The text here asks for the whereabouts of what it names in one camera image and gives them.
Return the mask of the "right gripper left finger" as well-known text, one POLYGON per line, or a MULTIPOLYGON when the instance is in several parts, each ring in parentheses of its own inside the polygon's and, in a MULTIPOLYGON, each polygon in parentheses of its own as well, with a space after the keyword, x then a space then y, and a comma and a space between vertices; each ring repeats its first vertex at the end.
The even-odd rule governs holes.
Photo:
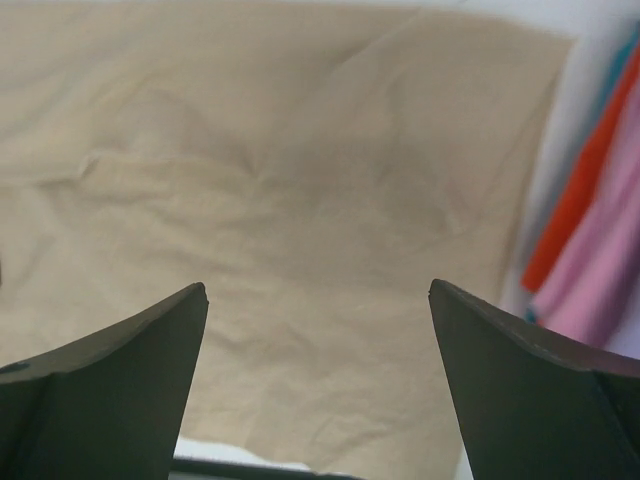
POLYGON ((2 367, 2 478, 167 478, 207 312, 195 283, 2 367))

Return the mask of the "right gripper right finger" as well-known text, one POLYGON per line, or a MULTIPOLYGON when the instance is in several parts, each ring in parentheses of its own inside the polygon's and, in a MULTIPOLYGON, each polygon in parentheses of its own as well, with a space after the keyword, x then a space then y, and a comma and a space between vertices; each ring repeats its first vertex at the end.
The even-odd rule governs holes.
POLYGON ((432 321, 476 479, 636 479, 639 362, 435 279, 432 321))

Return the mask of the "beige t shirt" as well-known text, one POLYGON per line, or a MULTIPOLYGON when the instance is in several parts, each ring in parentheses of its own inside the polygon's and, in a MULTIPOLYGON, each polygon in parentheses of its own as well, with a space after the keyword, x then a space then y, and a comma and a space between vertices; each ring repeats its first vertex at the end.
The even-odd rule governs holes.
POLYGON ((420 7, 1 7, 1 359, 193 283, 182 434, 448 479, 428 306, 495 300, 570 42, 420 7))

